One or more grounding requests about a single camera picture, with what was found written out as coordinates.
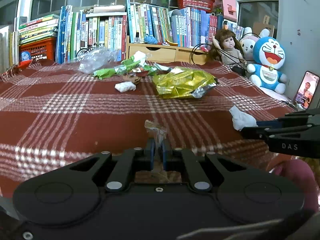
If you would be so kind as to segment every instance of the basket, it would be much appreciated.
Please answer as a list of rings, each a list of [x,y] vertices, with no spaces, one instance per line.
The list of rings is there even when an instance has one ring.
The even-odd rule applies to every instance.
[[[191,7],[211,13],[214,1],[215,0],[177,0],[177,3],[179,9]]]
[[[39,60],[42,58],[55,60],[57,38],[47,38],[41,41],[19,46],[19,54],[28,51],[31,59]]]

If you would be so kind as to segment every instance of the smartphone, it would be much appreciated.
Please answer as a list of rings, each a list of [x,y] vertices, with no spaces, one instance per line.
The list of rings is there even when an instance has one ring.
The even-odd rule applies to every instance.
[[[310,71],[306,71],[299,90],[294,97],[296,104],[301,105],[304,109],[308,109],[318,87],[318,83],[319,76]]]

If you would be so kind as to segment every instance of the yellow plastic bag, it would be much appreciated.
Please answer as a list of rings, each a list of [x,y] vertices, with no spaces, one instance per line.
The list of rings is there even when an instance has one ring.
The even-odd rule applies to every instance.
[[[216,86],[217,79],[203,70],[175,67],[167,74],[155,75],[153,82],[163,98],[201,98]]]

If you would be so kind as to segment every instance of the red plaid blanket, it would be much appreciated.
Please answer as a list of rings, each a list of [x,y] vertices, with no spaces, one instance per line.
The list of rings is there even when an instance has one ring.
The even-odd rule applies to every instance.
[[[146,119],[168,129],[172,147],[189,147],[198,155],[215,151],[265,168],[273,154],[262,141],[242,139],[228,110],[236,105],[258,121],[291,110],[219,62],[167,65],[203,69],[219,85],[201,99],[163,100],[149,76],[135,91],[121,94],[114,88],[121,77],[100,81],[56,65],[35,63],[5,75],[0,82],[1,195],[10,197],[22,181],[93,153],[144,147]]]

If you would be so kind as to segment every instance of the blue yarn ball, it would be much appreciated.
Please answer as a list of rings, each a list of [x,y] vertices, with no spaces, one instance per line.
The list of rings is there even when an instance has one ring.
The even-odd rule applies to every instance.
[[[158,41],[154,36],[150,36],[148,34],[146,34],[146,36],[144,37],[144,42],[146,44],[157,44]]]

